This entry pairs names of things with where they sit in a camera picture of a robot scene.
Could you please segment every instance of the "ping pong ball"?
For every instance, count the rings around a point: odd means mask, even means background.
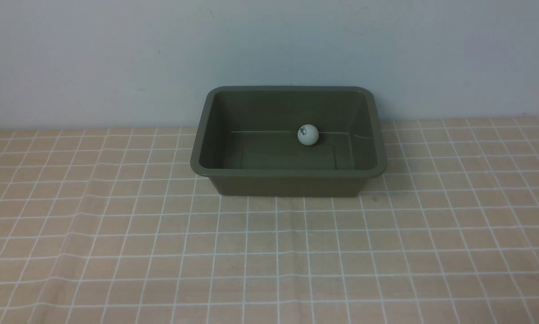
[[[306,146],[314,145],[319,138],[319,131],[313,125],[303,125],[298,131],[298,140]]]

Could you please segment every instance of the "green plastic tub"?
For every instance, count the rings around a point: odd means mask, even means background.
[[[298,129],[319,130],[313,146]],[[351,197],[387,166],[374,97],[349,86],[225,86],[206,100],[191,168],[222,195]]]

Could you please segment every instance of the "wall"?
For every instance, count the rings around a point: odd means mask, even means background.
[[[216,86],[287,84],[539,114],[539,0],[0,1],[0,128],[196,125]]]

